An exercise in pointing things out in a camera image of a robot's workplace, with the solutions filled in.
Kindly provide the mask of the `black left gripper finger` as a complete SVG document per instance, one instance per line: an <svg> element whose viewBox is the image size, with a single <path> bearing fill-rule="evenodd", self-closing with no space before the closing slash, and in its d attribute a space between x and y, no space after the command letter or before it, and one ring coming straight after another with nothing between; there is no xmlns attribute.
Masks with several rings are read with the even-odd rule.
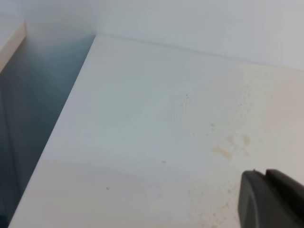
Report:
<svg viewBox="0 0 304 228"><path fill-rule="evenodd" d="M241 228L302 228L304 186L278 170L244 171L238 217Z"/></svg>

